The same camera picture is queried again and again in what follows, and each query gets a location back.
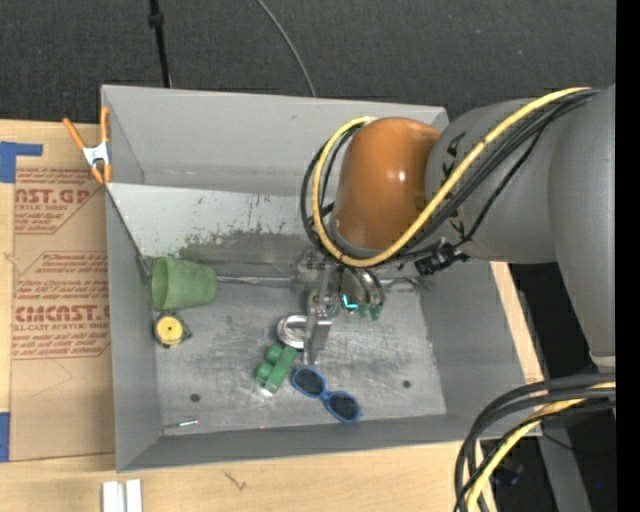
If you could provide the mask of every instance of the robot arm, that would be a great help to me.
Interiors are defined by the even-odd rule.
[[[372,270],[557,261],[592,359],[613,370],[614,110],[615,85],[491,105],[442,133],[400,118],[350,126],[326,226],[314,203],[319,238]]]

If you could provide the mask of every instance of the white plastic piece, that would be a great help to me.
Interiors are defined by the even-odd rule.
[[[142,512],[142,482],[104,482],[102,512]]]

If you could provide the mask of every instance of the cardboard box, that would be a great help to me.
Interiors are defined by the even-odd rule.
[[[502,276],[487,262],[455,265],[422,288],[397,279],[376,325],[336,322],[318,368],[361,400],[357,425],[336,424],[286,386],[264,398],[252,376],[279,316],[303,308],[264,280],[294,276],[308,245],[298,195],[314,152],[354,117],[443,129],[444,109],[116,86],[102,98],[114,168],[106,209],[119,470],[460,440],[484,404],[524,383]],[[209,262],[226,278],[214,304],[184,311],[194,336],[169,351],[153,338],[158,313],[141,265],[165,255]]]

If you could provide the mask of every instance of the sunglasses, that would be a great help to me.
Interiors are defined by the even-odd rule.
[[[291,385],[302,394],[319,398],[327,410],[343,423],[360,419],[358,401],[346,391],[329,391],[327,378],[312,366],[298,366],[291,373]]]

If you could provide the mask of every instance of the wooden table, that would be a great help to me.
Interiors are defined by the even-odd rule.
[[[86,128],[83,135],[93,142]],[[56,154],[56,141],[65,137],[59,123],[0,121],[0,140],[48,142],[44,157],[53,161],[64,156]],[[0,412],[11,405],[13,190],[12,184],[0,184]],[[540,380],[509,270],[492,266],[525,376]],[[458,449],[459,443],[431,444],[120,474],[113,454],[9,462],[0,464],[0,510],[98,511],[103,482],[140,478],[145,512],[448,511],[455,501]]]

